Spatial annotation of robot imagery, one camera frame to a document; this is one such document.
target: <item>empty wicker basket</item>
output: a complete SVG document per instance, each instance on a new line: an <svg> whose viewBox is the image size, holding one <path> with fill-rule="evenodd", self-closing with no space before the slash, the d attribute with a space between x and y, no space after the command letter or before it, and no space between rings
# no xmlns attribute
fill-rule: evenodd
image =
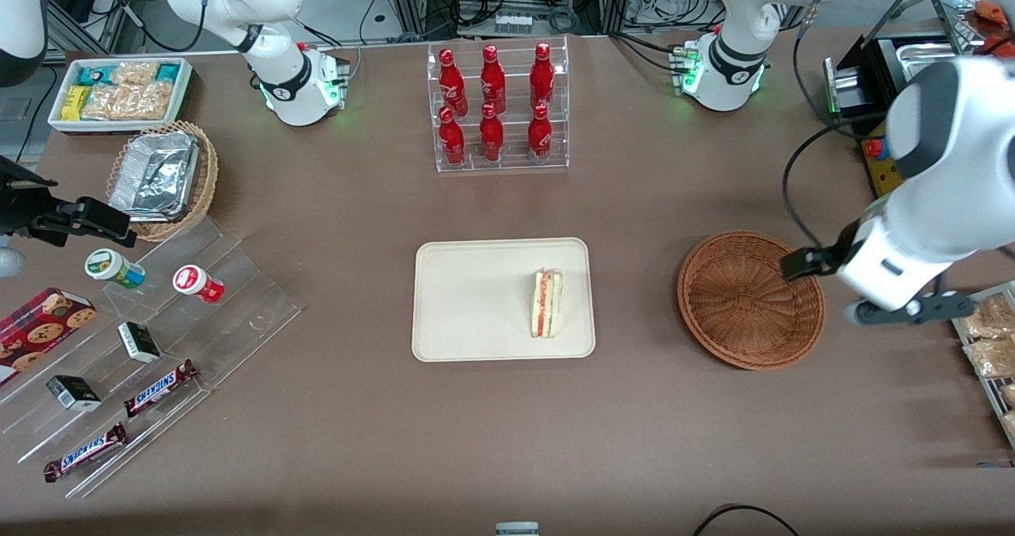
<svg viewBox="0 0 1015 536"><path fill-rule="evenodd" d="M174 122L172 124L156 125L155 128L145 130L136 137L151 134L168 134L168 132L188 132L201 144L198 154L198 168L194 174L194 186L191 192L191 199L186 217L177 222L131 222L131 230L137 232L138 239L149 243L161 243L173 233L182 229L185 225L200 221L204 218L208 208L211 207L211 200L215 196L215 181L218 179L218 156L215 154L215 146L211 145L208 136L196 125L189 122ZM127 143L120 149L120 157L113 163L113 172L106 182L106 198L113 195L113 188L117 185L117 178L120 176L120 166L124 161L124 153L127 152Z"/></svg>
<svg viewBox="0 0 1015 536"><path fill-rule="evenodd" d="M814 349L824 295L813 277L783 278L780 261L791 251L752 231L724 232L693 248L680 267L677 302L709 352L745 370L779 370Z"/></svg>

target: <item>table surface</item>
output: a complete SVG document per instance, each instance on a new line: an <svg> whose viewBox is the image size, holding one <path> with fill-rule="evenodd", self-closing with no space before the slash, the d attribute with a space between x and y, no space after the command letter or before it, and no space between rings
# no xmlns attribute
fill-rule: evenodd
<svg viewBox="0 0 1015 536"><path fill-rule="evenodd" d="M861 32L810 30L814 90L820 59ZM793 81L792 38L733 114L674 97L667 74L615 42L570 38L571 168L523 176L435 174L425 46L366 51L347 110L304 129L265 110L239 55L192 56L188 118L220 159L211 214L307 310L86 499L62 498L0 438L0 522L104 536L474 535L511 520L547 536L689 534L720 505L746 502L807 535L1015 526L1015 471L973 468L1010 453L947 325L852 327L840 312L855 294L823 280L818 347L790 370L750 373L702 350L676 314L677 269L705 237L805 243L779 188L819 129ZM101 197L123 142L55 132L41 174L59 196ZM872 199L849 139L816 143L794 174L795 201L828 240ZM417 248L551 237L590 248L591 356L413 357ZM100 292L80 267L100 241L14 245L29 266L0 280L0 312L50 285ZM949 276L962 289L1012 278L996 253ZM730 517L713 533L780 533Z"/></svg>

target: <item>white robotic arm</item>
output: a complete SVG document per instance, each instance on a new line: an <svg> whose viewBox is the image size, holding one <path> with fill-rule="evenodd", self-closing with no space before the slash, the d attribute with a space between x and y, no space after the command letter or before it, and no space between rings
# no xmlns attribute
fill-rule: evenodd
<svg viewBox="0 0 1015 536"><path fill-rule="evenodd" d="M46 56L48 0L0 0L0 87L25 81Z"/></svg>
<svg viewBox="0 0 1015 536"><path fill-rule="evenodd" d="M765 55L779 35L782 20L773 4L805 7L813 0L722 1L722 30L686 42L681 51L687 71L682 92L707 109L733 111L757 89Z"/></svg>
<svg viewBox="0 0 1015 536"><path fill-rule="evenodd" d="M1015 0L992 1L1015 11ZM811 273L835 272L866 297L848 312L860 324L971 314L954 292L917 294L953 262L1015 243L1013 97L1013 62L959 58L926 67L886 120L905 182L847 227L835 247L787 257L784 273L794 278L808 259L811 267L823 263Z"/></svg>
<svg viewBox="0 0 1015 536"><path fill-rule="evenodd" d="M302 0L167 0L189 23L207 27L243 53L261 81L268 107L284 123L309 125L344 100L333 56L293 42L282 20L296 18Z"/></svg>

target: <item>red emergency stop button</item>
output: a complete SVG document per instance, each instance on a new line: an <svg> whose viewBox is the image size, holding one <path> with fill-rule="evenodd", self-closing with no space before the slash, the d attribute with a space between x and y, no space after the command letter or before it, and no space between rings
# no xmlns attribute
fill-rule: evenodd
<svg viewBox="0 0 1015 536"><path fill-rule="evenodd" d="M885 146L884 138L864 139L862 143L864 155L871 159L881 161L888 157L888 148Z"/></svg>

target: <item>red bottle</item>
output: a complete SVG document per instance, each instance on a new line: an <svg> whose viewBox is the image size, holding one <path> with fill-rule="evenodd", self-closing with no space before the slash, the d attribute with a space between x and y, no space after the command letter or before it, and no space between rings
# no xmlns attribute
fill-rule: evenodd
<svg viewBox="0 0 1015 536"><path fill-rule="evenodd" d="M532 109L536 110L539 103L550 106L553 99L553 66L550 65L550 46L547 42L536 45L536 62L529 74L529 84L532 85Z"/></svg>
<svg viewBox="0 0 1015 536"><path fill-rule="evenodd" d="M504 150L504 127L497 118L493 103L483 105L483 121L479 123L479 135L483 138L483 157L496 163Z"/></svg>
<svg viewBox="0 0 1015 536"><path fill-rule="evenodd" d="M507 87L496 46L483 46L483 72L479 81L483 85L483 102L493 103L496 113L503 114L507 110Z"/></svg>
<svg viewBox="0 0 1015 536"><path fill-rule="evenodd" d="M540 103L533 110L533 119L529 123L529 160L536 164L546 163L550 159L550 134L553 127L546 120L546 105Z"/></svg>
<svg viewBox="0 0 1015 536"><path fill-rule="evenodd" d="M469 113L469 103L465 99L465 78L455 66L455 55L451 49L442 49L437 58L441 59L441 94L445 106L455 111L458 118L464 118Z"/></svg>
<svg viewBox="0 0 1015 536"><path fill-rule="evenodd" d="M441 136L441 146L448 159L448 164L452 168L461 168L465 164L465 136L462 134L462 127L455 122L455 114L450 107L441 107L441 128L437 134Z"/></svg>

